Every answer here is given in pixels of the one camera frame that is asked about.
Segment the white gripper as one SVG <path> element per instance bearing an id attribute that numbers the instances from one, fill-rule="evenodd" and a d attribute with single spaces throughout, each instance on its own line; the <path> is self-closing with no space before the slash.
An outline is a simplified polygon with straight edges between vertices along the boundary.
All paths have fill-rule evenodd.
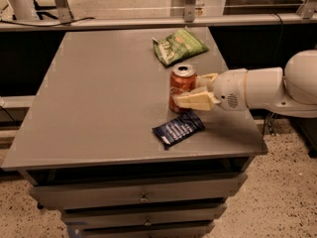
<path id="1" fill-rule="evenodd" d="M 175 94 L 172 99 L 179 108 L 210 111 L 216 104 L 223 110 L 242 111 L 247 108 L 245 82 L 247 71 L 244 68 L 227 70 L 220 75 L 208 73 L 198 75 L 195 89 Z"/>

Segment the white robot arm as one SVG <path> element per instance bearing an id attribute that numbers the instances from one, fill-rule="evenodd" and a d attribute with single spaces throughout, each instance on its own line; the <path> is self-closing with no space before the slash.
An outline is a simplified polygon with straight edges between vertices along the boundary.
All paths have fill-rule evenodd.
<path id="1" fill-rule="evenodd" d="M 199 76 L 192 90 L 177 94 L 180 108 L 209 111 L 264 109 L 272 113 L 317 117 L 317 51 L 299 52 L 284 68 L 231 69 Z"/>

